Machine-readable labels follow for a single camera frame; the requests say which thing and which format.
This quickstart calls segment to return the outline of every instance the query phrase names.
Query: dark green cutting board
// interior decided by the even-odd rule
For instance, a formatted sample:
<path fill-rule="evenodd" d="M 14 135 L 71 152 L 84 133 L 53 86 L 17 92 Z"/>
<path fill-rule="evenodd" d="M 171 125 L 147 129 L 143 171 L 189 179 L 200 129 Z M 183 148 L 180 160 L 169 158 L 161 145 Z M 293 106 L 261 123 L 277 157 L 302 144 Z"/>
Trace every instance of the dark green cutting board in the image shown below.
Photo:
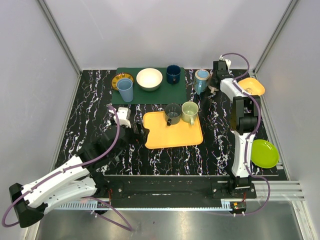
<path fill-rule="evenodd" d="M 181 67 L 180 81 L 177 84 L 167 82 L 166 67 L 155 67 L 162 73 L 162 82 L 155 91 L 145 91 L 137 83 L 137 74 L 145 67 L 119 67 L 116 73 L 128 73 L 134 78 L 133 100 L 131 102 L 123 101 L 120 93 L 116 90 L 112 92 L 113 105 L 128 104 L 183 104 L 187 101 L 187 86 L 185 78 L 185 69 Z"/>

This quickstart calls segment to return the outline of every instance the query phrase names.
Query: green mug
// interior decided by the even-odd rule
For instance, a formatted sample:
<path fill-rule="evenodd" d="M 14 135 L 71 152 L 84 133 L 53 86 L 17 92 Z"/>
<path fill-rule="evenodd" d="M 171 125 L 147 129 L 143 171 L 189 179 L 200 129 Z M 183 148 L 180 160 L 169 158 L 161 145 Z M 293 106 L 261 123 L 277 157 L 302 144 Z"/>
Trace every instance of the green mug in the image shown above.
<path fill-rule="evenodd" d="M 198 116 L 198 105 L 193 101 L 187 101 L 182 105 L 182 120 L 191 125 L 195 124 Z"/>

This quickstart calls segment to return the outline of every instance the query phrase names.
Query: marble tabletop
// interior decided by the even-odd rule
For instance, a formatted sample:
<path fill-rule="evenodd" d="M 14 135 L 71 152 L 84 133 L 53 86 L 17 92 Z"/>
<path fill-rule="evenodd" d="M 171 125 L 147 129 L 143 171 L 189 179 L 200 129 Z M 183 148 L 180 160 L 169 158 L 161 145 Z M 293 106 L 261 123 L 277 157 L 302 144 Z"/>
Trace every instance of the marble tabletop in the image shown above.
<path fill-rule="evenodd" d="M 105 175 L 227 175 L 232 167 L 235 137 L 230 129 L 231 101 L 221 91 L 209 90 L 200 96 L 193 89 L 196 70 L 185 70 L 186 93 L 199 106 L 203 142 L 199 145 L 147 149 L 142 144 L 130 144 L 120 161 L 110 161 L 99 171 Z M 244 73 L 233 70 L 234 76 Z M 115 70 L 84 70 L 64 133 L 55 167 L 69 160 L 84 144 L 100 136 L 111 124 L 111 79 Z M 142 121 L 147 112 L 163 111 L 162 104 L 114 105 L 129 107 L 131 121 Z M 256 139 L 268 140 L 261 122 Z M 277 168 L 262 169 L 251 165 L 254 174 L 277 176 Z"/>

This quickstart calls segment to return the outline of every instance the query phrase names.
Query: white wall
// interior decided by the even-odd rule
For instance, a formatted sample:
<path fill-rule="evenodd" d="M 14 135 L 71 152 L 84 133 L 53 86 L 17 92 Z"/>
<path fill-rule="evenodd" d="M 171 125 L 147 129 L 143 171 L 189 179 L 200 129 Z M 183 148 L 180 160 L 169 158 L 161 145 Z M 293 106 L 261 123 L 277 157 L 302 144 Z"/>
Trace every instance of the white wall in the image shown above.
<path fill-rule="evenodd" d="M 46 0 L 82 69 L 254 67 L 290 0 Z M 233 68 L 246 68 L 239 58 Z"/>
<path fill-rule="evenodd" d="M 320 236 L 320 1 L 300 1 L 258 72 L 293 180 Z"/>
<path fill-rule="evenodd" d="M 77 75 L 36 1 L 0 1 L 0 215 L 9 186 L 47 174 Z M 7 223 L 16 222 L 12 211 Z M 0 226 L 0 239 L 25 230 Z"/>

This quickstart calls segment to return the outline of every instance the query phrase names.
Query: mug handle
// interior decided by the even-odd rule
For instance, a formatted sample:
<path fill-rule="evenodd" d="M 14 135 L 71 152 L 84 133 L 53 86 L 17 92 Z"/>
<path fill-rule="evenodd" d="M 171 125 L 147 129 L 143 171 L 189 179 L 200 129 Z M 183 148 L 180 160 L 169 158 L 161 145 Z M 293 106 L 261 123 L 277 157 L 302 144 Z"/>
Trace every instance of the mug handle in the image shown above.
<path fill-rule="evenodd" d="M 202 81 L 199 82 L 198 87 L 196 88 L 196 94 L 200 95 L 202 87 Z"/>

